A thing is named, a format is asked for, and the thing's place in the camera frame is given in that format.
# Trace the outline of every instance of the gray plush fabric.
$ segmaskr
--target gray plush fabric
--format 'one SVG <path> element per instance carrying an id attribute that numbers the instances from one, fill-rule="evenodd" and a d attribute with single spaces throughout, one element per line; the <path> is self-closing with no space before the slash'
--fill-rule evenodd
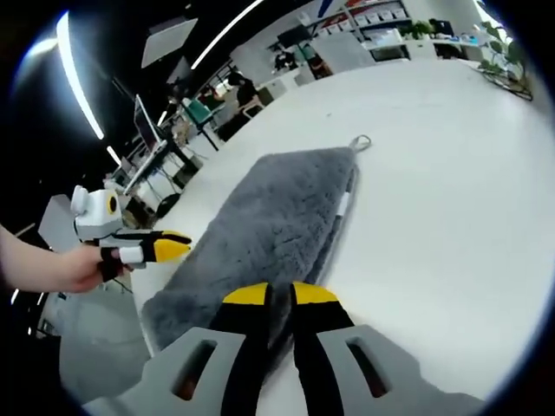
<path id="1" fill-rule="evenodd" d="M 142 320 L 155 347 L 207 327 L 226 295 L 261 282 L 274 287 L 271 347 L 284 345 L 275 341 L 289 314 L 289 285 L 322 275 L 341 228 L 341 199 L 355 179 L 351 147 L 259 159 L 168 285 L 145 304 Z"/>

